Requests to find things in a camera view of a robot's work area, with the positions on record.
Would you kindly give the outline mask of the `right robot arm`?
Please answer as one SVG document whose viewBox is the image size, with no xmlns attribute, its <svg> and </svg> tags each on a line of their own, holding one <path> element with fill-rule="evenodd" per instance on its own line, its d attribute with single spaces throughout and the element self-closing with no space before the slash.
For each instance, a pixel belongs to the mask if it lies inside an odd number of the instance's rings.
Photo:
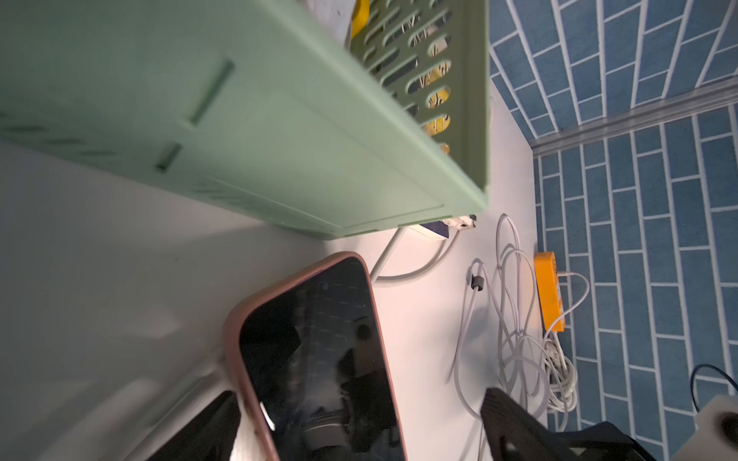
<svg viewBox="0 0 738 461">
<path fill-rule="evenodd" d="M 638 442 L 610 422 L 602 422 L 580 431 L 557 433 L 578 460 L 655 461 Z"/>
</svg>

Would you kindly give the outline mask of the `green plastic file organizer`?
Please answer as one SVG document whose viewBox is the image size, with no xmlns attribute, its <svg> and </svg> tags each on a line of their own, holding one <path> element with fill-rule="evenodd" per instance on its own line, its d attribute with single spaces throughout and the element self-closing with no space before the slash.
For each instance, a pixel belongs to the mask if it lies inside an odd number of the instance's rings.
<svg viewBox="0 0 738 461">
<path fill-rule="evenodd" d="M 489 7 L 443 2 L 431 138 L 295 1 L 5 1 L 1 136 L 322 239 L 478 214 Z"/>
</svg>

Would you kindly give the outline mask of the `black book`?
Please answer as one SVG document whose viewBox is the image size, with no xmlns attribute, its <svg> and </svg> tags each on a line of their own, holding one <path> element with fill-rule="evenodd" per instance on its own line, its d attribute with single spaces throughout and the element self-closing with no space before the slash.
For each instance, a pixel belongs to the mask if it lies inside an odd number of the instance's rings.
<svg viewBox="0 0 738 461">
<path fill-rule="evenodd" d="M 431 240 L 446 240 L 454 232 L 463 232 L 476 228 L 477 217 L 474 214 L 445 218 L 439 221 L 412 225 L 409 228 Z"/>
</svg>

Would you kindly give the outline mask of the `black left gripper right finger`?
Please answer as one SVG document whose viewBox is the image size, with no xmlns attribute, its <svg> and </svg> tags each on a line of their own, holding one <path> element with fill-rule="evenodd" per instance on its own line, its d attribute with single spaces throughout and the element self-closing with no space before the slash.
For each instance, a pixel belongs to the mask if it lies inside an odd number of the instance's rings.
<svg viewBox="0 0 738 461">
<path fill-rule="evenodd" d="M 580 460 L 572 449 L 544 428 L 499 388 L 488 388 L 480 408 L 493 460 Z"/>
</svg>

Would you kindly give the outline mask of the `yellow item in organizer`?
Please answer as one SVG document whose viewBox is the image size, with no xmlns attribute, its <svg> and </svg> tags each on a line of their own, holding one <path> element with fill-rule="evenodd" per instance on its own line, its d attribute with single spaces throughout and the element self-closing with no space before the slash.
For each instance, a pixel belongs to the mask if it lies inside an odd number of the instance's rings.
<svg viewBox="0 0 738 461">
<path fill-rule="evenodd" d="M 351 53 L 431 138 L 451 124 L 439 107 L 451 97 L 452 16 L 443 1 L 359 1 L 351 25 Z"/>
</svg>

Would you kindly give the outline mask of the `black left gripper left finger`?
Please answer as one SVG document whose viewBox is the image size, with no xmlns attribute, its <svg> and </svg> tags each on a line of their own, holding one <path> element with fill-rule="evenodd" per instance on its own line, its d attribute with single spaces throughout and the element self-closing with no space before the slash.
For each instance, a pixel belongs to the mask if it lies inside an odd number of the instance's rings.
<svg viewBox="0 0 738 461">
<path fill-rule="evenodd" d="M 223 392 L 149 460 L 229 461 L 240 421 L 236 394 Z"/>
</svg>

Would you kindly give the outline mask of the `phone with pink case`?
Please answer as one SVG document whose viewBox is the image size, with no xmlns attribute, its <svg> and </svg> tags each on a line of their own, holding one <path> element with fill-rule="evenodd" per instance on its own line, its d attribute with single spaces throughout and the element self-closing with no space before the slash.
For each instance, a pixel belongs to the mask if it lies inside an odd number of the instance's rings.
<svg viewBox="0 0 738 461">
<path fill-rule="evenodd" d="M 241 301 L 223 347 L 266 459 L 406 458 L 360 255 L 330 255 Z"/>
</svg>

